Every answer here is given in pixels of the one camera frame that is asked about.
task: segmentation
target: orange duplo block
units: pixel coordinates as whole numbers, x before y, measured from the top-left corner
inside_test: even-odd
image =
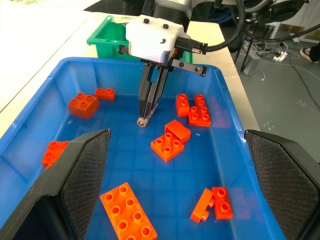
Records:
[[[213,187],[214,212],[216,219],[231,219],[234,214],[225,187]]]
[[[89,119],[99,108],[99,102],[97,97],[79,92],[67,106],[71,115]]]
[[[196,204],[192,214],[191,219],[196,223],[199,223],[200,220],[205,221],[209,216],[207,207],[212,208],[215,203],[215,200],[212,198],[213,192],[205,188],[198,203]]]
[[[184,127],[181,122],[173,120],[164,126],[164,133],[171,133],[182,144],[190,139],[191,131]]]
[[[175,107],[178,117],[187,117],[190,106],[187,96],[182,93],[176,96]]]
[[[120,240],[153,240],[157,233],[126,182],[100,196]]]
[[[95,90],[94,96],[102,100],[115,100],[116,91],[112,88],[103,89],[99,87]]]
[[[184,145],[170,132],[151,142],[151,148],[165,161],[170,161],[184,150]]]
[[[68,143],[68,141],[51,141],[49,143],[41,161],[45,169],[48,169],[58,160]]]
[[[210,127],[211,119],[205,98],[202,94],[194,97],[195,106],[191,107],[188,118],[191,126]]]

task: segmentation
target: blue plastic bin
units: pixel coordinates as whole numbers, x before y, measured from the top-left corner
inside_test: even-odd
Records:
[[[63,59],[0,139],[0,227],[35,179],[44,171],[42,156],[52,140],[70,141],[84,133],[110,128],[105,193],[128,182],[158,239],[285,239],[258,184],[244,129],[222,73],[208,67],[205,77],[174,69],[169,74],[158,108],[146,128],[139,116],[138,86],[144,64],[114,59]],[[78,93],[97,87],[113,88],[115,101],[100,101],[89,120],[70,116],[67,103]],[[151,150],[151,141],[164,134],[165,124],[177,119],[175,97],[186,93],[193,105],[204,94],[211,127],[191,126],[184,151],[165,163]],[[207,221],[190,219],[204,188],[225,186],[234,217]],[[86,239],[116,239],[98,199]]]

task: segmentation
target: green plastic bin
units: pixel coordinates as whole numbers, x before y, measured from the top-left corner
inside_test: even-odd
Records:
[[[112,22],[112,16],[107,16],[100,26],[86,40],[89,45],[95,45],[98,58],[140,60],[138,57],[118,53],[119,45],[129,46],[126,40],[126,25]],[[184,52],[182,60],[193,63],[192,53]]]

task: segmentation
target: gray floor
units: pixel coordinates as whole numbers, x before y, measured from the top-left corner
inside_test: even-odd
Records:
[[[293,65],[297,66],[310,93],[320,105],[320,64],[305,60],[298,51],[312,45],[305,42],[288,44]],[[261,131],[298,142],[320,162],[320,111],[308,96],[288,57],[282,63],[261,59],[258,67],[265,74],[263,81],[259,69],[253,76],[240,72],[243,59],[244,56],[240,55],[236,67]]]

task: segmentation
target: person's shoe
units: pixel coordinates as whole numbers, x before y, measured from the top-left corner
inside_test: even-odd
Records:
[[[304,57],[305,59],[307,59],[309,62],[312,62],[312,63],[315,63],[315,64],[318,63],[318,61],[312,61],[310,59],[310,48],[301,48],[300,49],[300,55],[302,57]]]

